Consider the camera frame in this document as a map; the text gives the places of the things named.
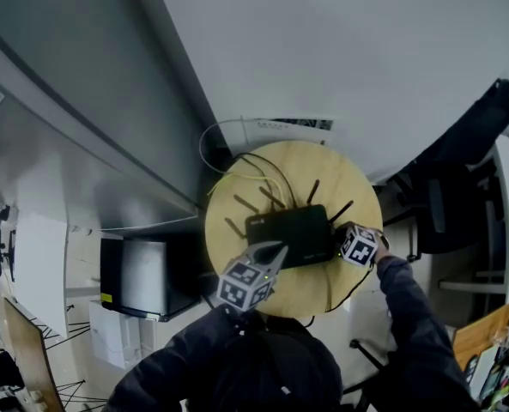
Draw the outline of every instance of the person's arm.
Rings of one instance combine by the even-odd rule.
[[[433,314],[410,265],[393,257],[383,245],[375,260],[397,343],[390,364],[369,388],[379,392],[382,404],[377,409],[391,410],[392,405],[410,404],[478,410],[445,326]]]
[[[207,313],[138,363],[115,387],[104,412],[180,411],[179,402],[206,382],[200,379],[203,369],[236,331],[235,315],[225,310]]]

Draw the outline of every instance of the wooden panel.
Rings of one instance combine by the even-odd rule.
[[[329,217],[349,200],[354,200],[353,206],[335,222],[335,227],[354,221],[366,227],[382,229],[382,213],[373,188],[363,172],[336,151],[316,143],[288,141],[265,145],[254,153],[269,159],[283,171],[292,185],[299,206],[306,205],[313,184],[319,179],[319,188],[312,203],[323,204]],[[290,208],[290,193],[276,170],[265,161],[253,157],[250,160],[282,185],[284,202]],[[260,175],[254,167],[241,160],[228,171]],[[253,215],[233,199],[233,194],[243,197],[261,213],[266,213],[270,211],[270,201],[259,191],[260,185],[263,185],[261,181],[231,176],[218,185],[210,199],[205,238],[210,261],[218,273],[247,247],[246,240],[240,239],[224,221],[225,217],[230,218],[244,232],[245,218]],[[277,278],[276,292],[260,304],[258,310],[287,318],[322,313],[329,305],[338,305],[366,273],[367,269],[348,264],[339,257],[325,264],[283,270]]]
[[[477,322],[456,331],[452,348],[458,365],[464,370],[468,361],[494,344],[492,338],[509,324],[509,304]]]
[[[40,391],[49,412],[64,412],[46,355],[42,331],[8,300],[4,301],[6,320],[15,364],[29,391]]]

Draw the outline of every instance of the black office chair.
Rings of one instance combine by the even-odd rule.
[[[370,354],[365,348],[363,348],[363,346],[361,345],[361,343],[357,339],[352,340],[349,343],[349,347],[353,348],[353,349],[359,349],[362,352],[362,354],[365,357],[367,357],[369,359],[369,361],[373,365],[375,365],[376,368],[379,371],[384,367],[384,365],[382,365],[379,361],[377,361],[376,358],[374,358],[374,356],[372,354]],[[372,379],[373,379],[373,377],[371,377],[369,379],[366,379],[364,381],[361,381],[360,383],[358,383],[356,385],[350,386],[347,389],[344,389],[344,391],[342,393],[343,395],[347,395],[347,394],[350,394],[351,392],[355,392],[355,391],[361,390],[361,398],[360,398],[359,402],[357,403],[357,405],[353,406],[351,404],[344,404],[341,407],[341,410],[352,410],[352,411],[355,411],[355,412],[365,412],[365,411],[367,411],[368,407],[371,404],[371,401],[370,401],[370,398],[363,391],[363,388]]]
[[[492,200],[501,212],[494,165],[473,171],[467,165],[480,163],[508,125],[509,81],[497,80],[442,137],[391,179],[402,190],[397,196],[400,204],[410,209],[384,226],[416,218],[418,246],[407,257],[410,262],[422,253],[455,251],[480,239],[486,227],[485,201]],[[488,191],[477,187],[485,178],[491,179]]]

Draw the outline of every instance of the person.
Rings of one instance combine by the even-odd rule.
[[[378,411],[479,410],[410,265],[381,239],[374,262],[397,351],[364,386]],[[342,379],[330,351],[295,319],[218,306],[142,360],[104,410],[339,410]]]

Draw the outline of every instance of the floor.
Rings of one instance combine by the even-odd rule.
[[[394,191],[383,191],[379,194],[384,218],[389,218],[400,211],[394,202],[394,194]],[[387,227],[385,230],[385,235],[391,242],[391,252],[399,257],[406,257],[410,251],[409,226],[410,223],[404,221]],[[68,287],[92,285],[92,280],[99,278],[100,233],[88,234],[88,231],[84,229],[71,232],[68,244],[68,261]],[[420,261],[413,264],[415,279],[427,294],[433,294],[432,301],[436,301],[436,306],[446,305],[446,302],[450,302],[452,306],[458,307],[457,304],[462,301],[455,300],[454,292],[443,294],[437,289],[433,263],[432,256],[423,255]],[[8,343],[8,338],[4,331],[2,297],[11,297],[11,292],[9,279],[2,279],[0,286],[0,337],[6,343]],[[76,298],[70,300],[70,303],[74,305],[74,308],[70,310],[70,322],[88,320],[88,300],[86,298]],[[204,315],[208,310],[208,306],[202,303],[167,324],[141,321],[142,355],[145,356],[154,349],[163,348],[176,332]],[[451,324],[463,322],[463,315],[457,317],[456,320],[452,320]],[[304,324],[307,324],[309,320],[311,319],[300,319]],[[395,347],[390,327],[391,320],[385,304],[385,297],[379,289],[378,277],[373,272],[355,292],[349,303],[334,312],[318,315],[312,326],[309,327],[309,331],[320,339],[335,356],[336,362],[342,369],[344,386],[348,386],[375,373],[375,368],[359,351],[349,348],[351,339],[360,339],[368,349],[385,362],[386,352]],[[72,341],[48,350],[52,372],[57,385],[86,380],[77,395],[107,398],[125,371],[93,357],[90,334],[90,332],[82,334]],[[55,337],[49,339],[49,344],[62,341],[63,338]],[[344,402],[356,402],[358,396],[358,393],[351,394],[344,398]],[[82,403],[70,403],[66,410],[74,412],[84,410],[84,408]]]

